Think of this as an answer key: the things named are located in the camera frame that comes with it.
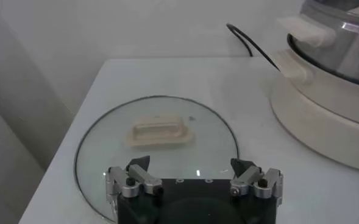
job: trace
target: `white table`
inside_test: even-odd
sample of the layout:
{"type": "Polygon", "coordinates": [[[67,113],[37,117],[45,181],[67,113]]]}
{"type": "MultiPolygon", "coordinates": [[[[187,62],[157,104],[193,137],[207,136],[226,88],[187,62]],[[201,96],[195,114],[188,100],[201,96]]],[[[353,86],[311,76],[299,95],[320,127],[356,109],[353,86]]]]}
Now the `white table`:
{"type": "Polygon", "coordinates": [[[263,58],[107,61],[20,224],[106,223],[77,191],[77,145],[109,109],[157,94],[192,98],[215,109],[234,129],[242,159],[282,170],[284,196],[277,223],[359,223],[359,171],[306,148],[275,119],[268,95],[273,80],[281,77],[263,58]]]}

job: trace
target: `screw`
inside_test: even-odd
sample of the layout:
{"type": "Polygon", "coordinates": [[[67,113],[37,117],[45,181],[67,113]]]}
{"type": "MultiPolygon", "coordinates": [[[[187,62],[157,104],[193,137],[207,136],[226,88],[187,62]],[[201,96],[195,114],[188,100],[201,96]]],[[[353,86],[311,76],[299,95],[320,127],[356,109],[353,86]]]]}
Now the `screw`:
{"type": "Polygon", "coordinates": [[[268,185],[268,181],[264,178],[258,180],[258,186],[262,188],[266,188],[268,185]]]}
{"type": "Polygon", "coordinates": [[[126,178],[126,185],[128,186],[134,186],[136,184],[136,179],[133,177],[126,178]]]}
{"type": "Polygon", "coordinates": [[[165,190],[162,187],[158,187],[158,186],[154,187],[152,190],[152,193],[154,193],[154,195],[156,195],[158,197],[162,196],[164,192],[165,192],[165,190]]]}
{"type": "Polygon", "coordinates": [[[239,191],[239,189],[233,187],[233,188],[230,189],[230,194],[231,194],[232,196],[239,196],[239,195],[240,195],[240,191],[239,191]]]}

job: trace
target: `black power cord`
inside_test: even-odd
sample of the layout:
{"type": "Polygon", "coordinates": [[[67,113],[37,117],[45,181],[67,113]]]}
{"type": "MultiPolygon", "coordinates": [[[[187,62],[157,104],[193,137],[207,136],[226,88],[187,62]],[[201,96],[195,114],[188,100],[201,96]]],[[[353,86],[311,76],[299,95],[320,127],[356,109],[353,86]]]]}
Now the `black power cord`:
{"type": "Polygon", "coordinates": [[[248,53],[249,53],[250,57],[253,57],[254,55],[252,54],[252,51],[251,51],[250,47],[242,39],[242,37],[244,37],[248,42],[250,42],[250,44],[253,45],[253,47],[256,48],[259,51],[259,53],[261,53],[262,56],[264,56],[264,58],[267,61],[269,61],[270,64],[272,64],[279,71],[279,68],[274,64],[274,62],[272,62],[271,58],[249,36],[247,36],[243,31],[241,31],[239,28],[237,28],[234,25],[229,24],[229,23],[227,23],[227,28],[244,44],[244,46],[248,50],[248,53]]]}

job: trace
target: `glass lid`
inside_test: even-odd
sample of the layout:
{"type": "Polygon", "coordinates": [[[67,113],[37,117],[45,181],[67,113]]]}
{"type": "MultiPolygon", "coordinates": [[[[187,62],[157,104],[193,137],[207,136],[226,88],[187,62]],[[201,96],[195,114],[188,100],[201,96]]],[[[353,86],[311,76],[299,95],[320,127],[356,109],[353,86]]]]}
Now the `glass lid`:
{"type": "Polygon", "coordinates": [[[113,221],[105,171],[147,155],[148,172],[157,178],[232,179],[238,144],[222,117],[193,100],[152,96],[125,103],[100,117],[79,144],[74,174],[86,202],[113,221]]]}

